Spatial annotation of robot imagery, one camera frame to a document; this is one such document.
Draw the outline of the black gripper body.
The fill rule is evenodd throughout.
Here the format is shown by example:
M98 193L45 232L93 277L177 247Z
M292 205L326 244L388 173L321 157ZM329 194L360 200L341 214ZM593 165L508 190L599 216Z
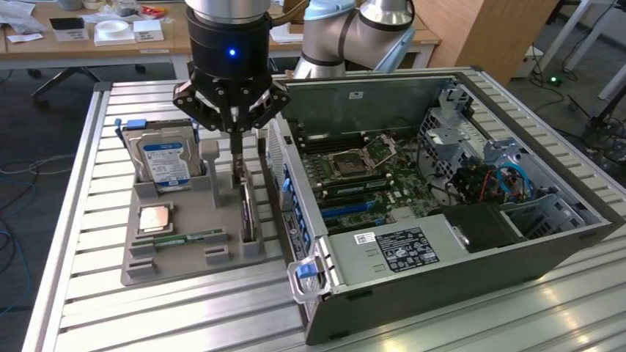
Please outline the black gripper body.
M236 90L241 82L272 82L268 69L269 28L264 14L248 23L218 23L188 14L192 49L189 82L205 92L225 89L236 127Z

